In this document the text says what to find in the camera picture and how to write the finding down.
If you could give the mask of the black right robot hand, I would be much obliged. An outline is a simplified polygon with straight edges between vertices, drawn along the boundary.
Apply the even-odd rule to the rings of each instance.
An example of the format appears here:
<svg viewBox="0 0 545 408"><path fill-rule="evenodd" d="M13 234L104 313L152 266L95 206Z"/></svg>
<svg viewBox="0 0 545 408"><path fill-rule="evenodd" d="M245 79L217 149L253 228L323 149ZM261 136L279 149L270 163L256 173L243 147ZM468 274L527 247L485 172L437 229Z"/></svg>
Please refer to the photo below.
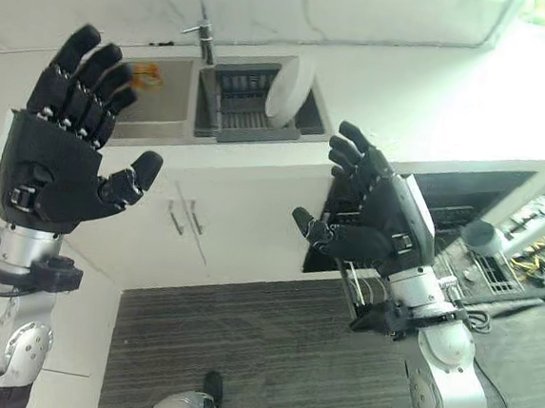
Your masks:
<svg viewBox="0 0 545 408"><path fill-rule="evenodd" d="M398 174L348 121L340 123L329 147L332 176L349 186L358 218L327 222L296 207L292 218L312 248L336 260L364 263L383 278L433 266L435 228L414 177Z"/></svg>

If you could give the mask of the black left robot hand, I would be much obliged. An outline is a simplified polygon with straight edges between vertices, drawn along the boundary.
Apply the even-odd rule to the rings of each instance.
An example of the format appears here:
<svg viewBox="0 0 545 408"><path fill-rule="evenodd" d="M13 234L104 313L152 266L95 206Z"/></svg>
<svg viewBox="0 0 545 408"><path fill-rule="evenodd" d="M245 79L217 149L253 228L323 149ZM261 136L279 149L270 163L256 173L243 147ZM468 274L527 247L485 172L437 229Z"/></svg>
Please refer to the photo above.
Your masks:
<svg viewBox="0 0 545 408"><path fill-rule="evenodd" d="M107 177L101 149L117 118L137 100L129 65L100 31L73 32L40 74L25 107L13 112L0 159L0 218L68 234L82 222L112 217L151 188L164 160L143 152Z"/></svg>

